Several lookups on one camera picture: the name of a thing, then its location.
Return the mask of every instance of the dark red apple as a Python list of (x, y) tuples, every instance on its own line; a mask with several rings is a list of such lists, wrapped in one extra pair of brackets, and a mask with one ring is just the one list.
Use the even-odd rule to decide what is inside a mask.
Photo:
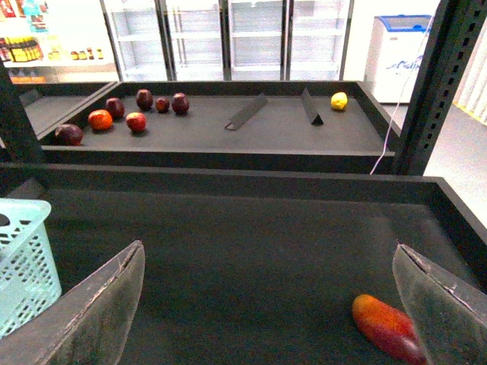
[(155, 109), (157, 109), (159, 113), (167, 113), (169, 111), (169, 99), (166, 97), (159, 97), (155, 101)]
[(135, 101), (137, 102), (137, 106), (144, 112), (149, 111), (152, 109), (152, 104), (154, 102), (154, 98), (152, 94), (147, 89), (141, 89), (137, 91), (137, 95), (135, 96)]
[(68, 146), (79, 146), (83, 139), (83, 131), (74, 124), (60, 125), (56, 128), (54, 135), (60, 144), (66, 144)]
[(172, 107), (176, 114), (186, 114), (189, 110), (188, 97), (183, 93), (174, 94)]
[(142, 113), (130, 113), (126, 117), (127, 125), (129, 128), (134, 132), (143, 132), (145, 130), (145, 126), (147, 124), (147, 120), (145, 119), (145, 115)]
[(123, 118), (125, 115), (125, 107), (118, 97), (111, 97), (108, 99), (105, 103), (105, 107), (113, 119)]

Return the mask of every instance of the lemon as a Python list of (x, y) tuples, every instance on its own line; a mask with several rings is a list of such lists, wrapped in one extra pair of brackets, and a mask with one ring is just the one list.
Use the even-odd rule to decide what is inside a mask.
[(332, 96), (332, 108), (334, 110), (344, 110), (348, 103), (349, 99), (345, 93), (336, 93)]

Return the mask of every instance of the light blue basket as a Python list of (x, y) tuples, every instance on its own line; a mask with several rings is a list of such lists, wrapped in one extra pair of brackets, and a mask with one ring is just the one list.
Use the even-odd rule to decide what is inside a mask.
[(0, 198), (0, 338), (61, 296), (44, 227), (50, 212), (48, 202)]

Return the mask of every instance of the produce display table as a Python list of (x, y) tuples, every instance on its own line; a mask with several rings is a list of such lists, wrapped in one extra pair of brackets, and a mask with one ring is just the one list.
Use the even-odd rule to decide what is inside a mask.
[(52, 206), (64, 291), (133, 240), (147, 254), (121, 364), (399, 364), (353, 299), (402, 308), (398, 240), (487, 288), (487, 232), (443, 179), (0, 165), (4, 193)]
[[(14, 87), (20, 96), (34, 133), (38, 139), (41, 139), (114, 84), (107, 82), (16, 84)], [(10, 157), (2, 141), (0, 147), (0, 161), (9, 161)]]
[[(184, 92), (189, 112), (145, 112), (147, 131), (131, 133), (124, 119), (111, 130), (93, 132), (89, 114), (105, 107), (110, 97), (122, 100), (126, 115), (141, 110), (135, 95), (147, 88), (157, 97)], [(323, 120), (312, 125), (309, 106)], [(346, 92), (345, 112), (331, 109), (330, 98)], [(230, 119), (264, 93), (267, 104), (237, 131), (225, 129)], [(382, 153), (389, 116), (357, 82), (148, 82), (121, 83), (105, 90), (63, 122), (80, 126), (79, 147), (60, 146), (54, 129), (41, 140), (52, 163), (111, 164), (149, 167), (192, 167), (232, 170), (289, 170), (330, 173), (369, 173)], [(379, 172), (390, 171), (399, 129), (394, 124), (389, 151)]]

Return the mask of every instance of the red mango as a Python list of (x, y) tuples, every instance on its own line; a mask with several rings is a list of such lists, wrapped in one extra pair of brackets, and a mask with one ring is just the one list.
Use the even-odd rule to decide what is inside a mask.
[(371, 295), (362, 294), (352, 304), (358, 329), (390, 356), (411, 365), (427, 365), (411, 319)]

